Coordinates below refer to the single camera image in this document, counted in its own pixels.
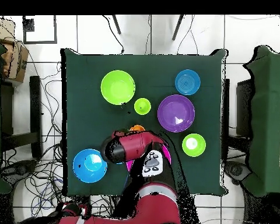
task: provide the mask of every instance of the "small blue bowl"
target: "small blue bowl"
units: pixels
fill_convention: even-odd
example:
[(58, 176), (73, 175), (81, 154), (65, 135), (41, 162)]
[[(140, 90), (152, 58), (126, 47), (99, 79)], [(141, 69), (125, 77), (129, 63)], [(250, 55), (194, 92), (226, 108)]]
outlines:
[(200, 77), (195, 71), (185, 69), (176, 76), (175, 87), (182, 95), (193, 95), (200, 87)]
[(72, 167), (76, 177), (85, 183), (99, 181), (107, 171), (107, 163), (95, 149), (80, 151), (73, 159)]

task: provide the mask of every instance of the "wire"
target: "wire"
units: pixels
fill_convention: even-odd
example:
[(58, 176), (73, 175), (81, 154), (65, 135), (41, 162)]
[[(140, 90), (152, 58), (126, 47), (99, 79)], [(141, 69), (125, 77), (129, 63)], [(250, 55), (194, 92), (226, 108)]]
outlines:
[(243, 157), (243, 156), (246, 156), (246, 154), (228, 157), (226, 160), (230, 160), (230, 159), (233, 159), (233, 158), (239, 158), (239, 157)]
[[(151, 24), (149, 23), (149, 19), (151, 18), (150, 17), (151, 15), (148, 15), (148, 25), (149, 25), (149, 27), (151, 27)], [(147, 43), (148, 43), (148, 37), (149, 37), (149, 35), (151, 34), (151, 32), (149, 32), (149, 34), (147, 35), (147, 39), (146, 39), (146, 45), (145, 45), (145, 53), (144, 53), (144, 55), (146, 55), (146, 51), (147, 51)]]
[(11, 158), (13, 158), (13, 157), (16, 155), (16, 149), (13, 149), (13, 151), (15, 151), (15, 153), (14, 153), (12, 156), (10, 156), (10, 157), (8, 158), (8, 160), (6, 161), (8, 166), (10, 165), (10, 164), (9, 164), (9, 160), (10, 160)]
[(106, 18), (104, 15), (103, 15), (103, 17), (108, 21), (108, 25), (109, 25), (110, 31), (112, 32), (113, 36), (115, 37), (115, 39), (117, 40), (117, 42), (119, 43), (119, 45), (121, 45), (121, 47), (122, 47), (122, 50), (121, 50), (121, 53), (120, 53), (120, 54), (123, 54), (123, 53), (124, 53), (124, 46), (119, 42), (119, 40), (117, 39), (116, 35), (113, 33), (108, 18)]
[(194, 42), (195, 42), (195, 45), (196, 45), (197, 54), (198, 54), (197, 44), (196, 44), (196, 41), (195, 41), (194, 35), (193, 35), (193, 33), (192, 33), (192, 30), (191, 30), (194, 18), (195, 18), (195, 15), (192, 15), (192, 21), (191, 21), (190, 28), (189, 28), (188, 32), (185, 34), (184, 38), (181, 40), (180, 45), (181, 45), (181, 44), (182, 44), (182, 42), (184, 41), (185, 37), (188, 35), (189, 31), (191, 31), (191, 34), (192, 34), (192, 36), (193, 36), (193, 39), (194, 39)]

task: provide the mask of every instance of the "green table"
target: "green table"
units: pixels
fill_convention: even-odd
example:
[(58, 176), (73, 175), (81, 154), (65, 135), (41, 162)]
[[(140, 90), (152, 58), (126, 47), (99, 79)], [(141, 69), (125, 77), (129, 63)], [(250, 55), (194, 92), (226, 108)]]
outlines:
[[(67, 194), (70, 195), (120, 195), (128, 172), (124, 164), (108, 164), (106, 175), (98, 182), (79, 181), (72, 171), (75, 155), (83, 149), (100, 149), (103, 140), (115, 130), (130, 128), (135, 124), (155, 133), (164, 131), (173, 140), (192, 194), (223, 195), (220, 182), (220, 118), (222, 93), (222, 59), (225, 50), (213, 55), (78, 55), (62, 49), (62, 83), (66, 101), (62, 100), (63, 118), (67, 120)], [(115, 106), (104, 100), (100, 84), (105, 74), (115, 69), (128, 72), (136, 84), (135, 95), (126, 105)], [(157, 109), (167, 96), (178, 94), (174, 86), (176, 75), (192, 69), (201, 78), (198, 92), (188, 96), (195, 107), (192, 126), (180, 133), (164, 130), (158, 122)], [(134, 110), (136, 99), (149, 99), (152, 108), (147, 115)], [(182, 148), (183, 138), (190, 133), (201, 134), (206, 140), (206, 150), (199, 157), (187, 156)], [(177, 156), (169, 148), (173, 173), (177, 177)]]

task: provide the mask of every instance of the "cardboard box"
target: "cardboard box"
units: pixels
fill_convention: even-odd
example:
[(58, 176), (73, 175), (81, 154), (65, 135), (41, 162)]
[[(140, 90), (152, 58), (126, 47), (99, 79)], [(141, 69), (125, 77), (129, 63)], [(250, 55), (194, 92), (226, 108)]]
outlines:
[(0, 18), (0, 39), (15, 40), (15, 23), (13, 21)]
[(0, 43), (7, 52), (2, 54), (6, 65), (3, 68), (5, 78), (23, 82), (29, 51), (14, 38), (15, 24), (10, 20), (0, 19)]

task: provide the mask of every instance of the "green bowl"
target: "green bowl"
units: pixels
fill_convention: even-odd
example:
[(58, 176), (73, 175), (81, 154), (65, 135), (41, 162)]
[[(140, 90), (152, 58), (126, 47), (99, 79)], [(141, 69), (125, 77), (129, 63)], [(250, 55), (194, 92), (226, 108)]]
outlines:
[(140, 98), (136, 100), (134, 104), (134, 109), (136, 113), (140, 115), (145, 115), (151, 110), (152, 106), (148, 99)]
[(207, 143), (204, 138), (199, 134), (189, 134), (183, 140), (183, 151), (191, 157), (201, 155), (206, 147)]
[(100, 90), (109, 103), (122, 105), (134, 96), (135, 82), (124, 71), (111, 71), (101, 80)]

